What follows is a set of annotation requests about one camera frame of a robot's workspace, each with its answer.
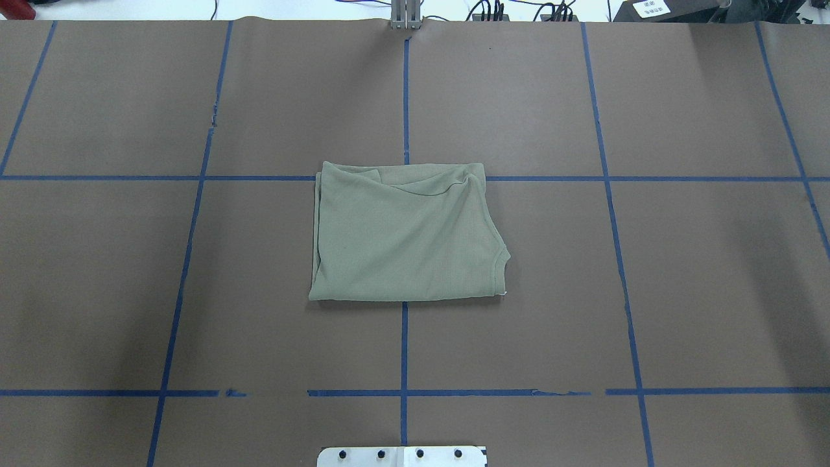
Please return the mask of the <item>red cylinder bottle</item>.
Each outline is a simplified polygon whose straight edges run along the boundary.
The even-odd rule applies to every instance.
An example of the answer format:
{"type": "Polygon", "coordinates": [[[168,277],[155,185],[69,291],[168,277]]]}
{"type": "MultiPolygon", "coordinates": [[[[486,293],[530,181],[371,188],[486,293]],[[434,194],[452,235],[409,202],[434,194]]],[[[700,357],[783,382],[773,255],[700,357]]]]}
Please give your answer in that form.
{"type": "Polygon", "coordinates": [[[36,11],[26,0],[0,0],[1,15],[8,20],[34,20],[36,11]]]}

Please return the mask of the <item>aluminium frame post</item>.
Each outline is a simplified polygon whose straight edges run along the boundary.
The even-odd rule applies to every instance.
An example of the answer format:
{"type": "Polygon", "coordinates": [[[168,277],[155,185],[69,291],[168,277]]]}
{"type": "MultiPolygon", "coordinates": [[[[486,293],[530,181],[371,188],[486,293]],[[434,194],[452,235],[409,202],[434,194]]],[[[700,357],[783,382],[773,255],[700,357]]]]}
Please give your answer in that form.
{"type": "Polygon", "coordinates": [[[390,27],[392,30],[418,30],[423,26],[420,0],[391,0],[390,27]]]}

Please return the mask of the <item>olive green long-sleeve shirt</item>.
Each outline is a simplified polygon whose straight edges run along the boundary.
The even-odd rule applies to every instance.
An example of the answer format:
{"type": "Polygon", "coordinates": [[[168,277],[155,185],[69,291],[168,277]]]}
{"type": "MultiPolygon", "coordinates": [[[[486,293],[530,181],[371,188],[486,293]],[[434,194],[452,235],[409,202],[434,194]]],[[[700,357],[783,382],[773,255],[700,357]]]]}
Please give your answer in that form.
{"type": "Polygon", "coordinates": [[[503,296],[510,258],[483,163],[324,162],[315,175],[312,301],[503,296]]]}

